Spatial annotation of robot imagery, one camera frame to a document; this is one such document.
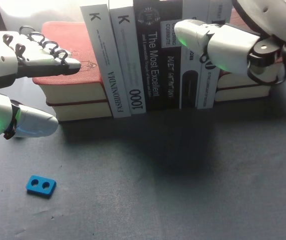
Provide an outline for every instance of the blue block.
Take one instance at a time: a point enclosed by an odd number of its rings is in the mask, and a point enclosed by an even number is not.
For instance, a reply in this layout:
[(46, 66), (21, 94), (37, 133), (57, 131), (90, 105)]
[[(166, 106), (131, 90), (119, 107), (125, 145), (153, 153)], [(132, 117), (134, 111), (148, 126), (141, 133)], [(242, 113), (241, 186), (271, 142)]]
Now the blue block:
[(56, 187), (56, 181), (42, 176), (32, 175), (26, 189), (28, 193), (51, 197)]

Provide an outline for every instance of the white label on book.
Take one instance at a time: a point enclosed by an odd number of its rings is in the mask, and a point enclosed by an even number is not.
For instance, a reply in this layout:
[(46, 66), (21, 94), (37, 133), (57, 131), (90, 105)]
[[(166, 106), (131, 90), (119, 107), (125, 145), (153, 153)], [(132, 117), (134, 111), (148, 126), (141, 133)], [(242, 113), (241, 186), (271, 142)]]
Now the white label on book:
[(171, 21), (162, 21), (161, 22), (161, 33), (162, 33), (162, 48), (172, 48), (172, 47), (180, 47), (181, 43), (177, 39), (174, 27), (175, 24), (181, 21), (178, 20), (171, 20)]

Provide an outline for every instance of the hole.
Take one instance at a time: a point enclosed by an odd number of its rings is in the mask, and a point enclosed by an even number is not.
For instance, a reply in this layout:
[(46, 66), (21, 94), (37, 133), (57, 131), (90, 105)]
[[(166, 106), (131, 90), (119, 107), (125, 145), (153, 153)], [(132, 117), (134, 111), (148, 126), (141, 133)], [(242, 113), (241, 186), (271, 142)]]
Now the hole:
[(32, 186), (36, 187), (37, 185), (38, 185), (38, 180), (37, 179), (32, 180)]
[(43, 189), (47, 189), (47, 188), (49, 188), (49, 182), (44, 182), (43, 183)]

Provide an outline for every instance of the table surface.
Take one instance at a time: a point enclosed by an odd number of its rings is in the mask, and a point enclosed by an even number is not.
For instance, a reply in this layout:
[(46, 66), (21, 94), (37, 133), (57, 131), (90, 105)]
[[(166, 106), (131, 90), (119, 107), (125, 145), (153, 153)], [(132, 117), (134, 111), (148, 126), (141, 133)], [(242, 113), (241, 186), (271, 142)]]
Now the table surface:
[[(53, 113), (19, 79), (0, 93)], [(51, 199), (31, 175), (57, 181)], [(66, 123), (0, 136), (0, 240), (286, 239), (286, 86), (212, 110)]]

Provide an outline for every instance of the book spine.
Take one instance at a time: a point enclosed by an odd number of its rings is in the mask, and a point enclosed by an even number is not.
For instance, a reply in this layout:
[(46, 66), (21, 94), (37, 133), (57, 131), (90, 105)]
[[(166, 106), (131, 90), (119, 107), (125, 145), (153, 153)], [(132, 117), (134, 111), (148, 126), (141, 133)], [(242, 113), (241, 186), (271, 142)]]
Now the book spine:
[(132, 114), (146, 112), (133, 6), (110, 8), (114, 34)]
[(114, 118), (131, 115), (107, 4), (81, 6)]
[(179, 108), (181, 0), (134, 0), (147, 111)]
[[(231, 13), (230, 0), (211, 0), (207, 22), (223, 25), (230, 21)], [(220, 69), (213, 65), (211, 60), (202, 65), (197, 109), (213, 108), (219, 73)]]
[[(210, 0), (183, 0), (183, 20), (195, 19), (207, 22)], [(202, 63), (200, 56), (182, 45), (180, 103), (183, 108), (197, 107)]]

